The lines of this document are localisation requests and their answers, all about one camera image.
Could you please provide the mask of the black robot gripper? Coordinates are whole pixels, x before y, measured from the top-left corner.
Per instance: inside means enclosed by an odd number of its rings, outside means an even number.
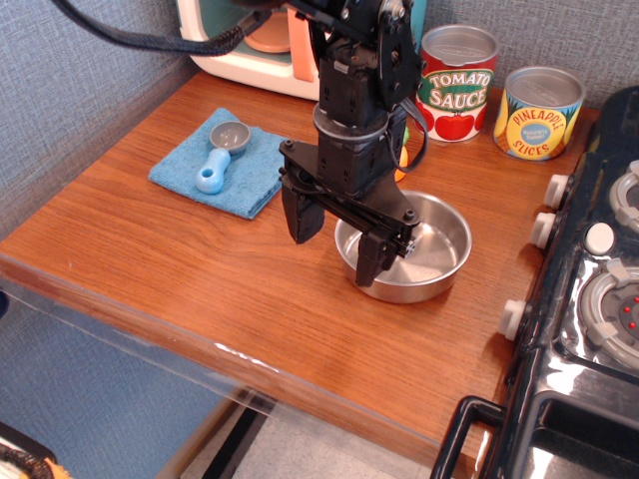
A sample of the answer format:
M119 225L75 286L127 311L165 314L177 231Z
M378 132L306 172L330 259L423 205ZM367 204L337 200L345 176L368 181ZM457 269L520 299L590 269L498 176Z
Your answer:
M367 125L344 125L316 107L315 145L280 144L282 201L290 236L297 244L312 239L331 213L361 232L355 284L372 286L398 256L414 250L420 222L395 184L408 112L397 107Z

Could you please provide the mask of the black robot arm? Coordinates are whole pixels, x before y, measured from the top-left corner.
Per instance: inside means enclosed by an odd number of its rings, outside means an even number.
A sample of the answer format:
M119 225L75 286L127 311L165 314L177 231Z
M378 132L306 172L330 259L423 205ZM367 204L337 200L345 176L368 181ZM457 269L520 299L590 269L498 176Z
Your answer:
M360 231L355 282L369 287L413 249L420 217L394 175L402 166L406 119L419 119L414 96L422 61L410 30L409 1L290 1L309 23L319 70L313 112L318 142L280 145L282 200L291 237L317 234L325 213Z

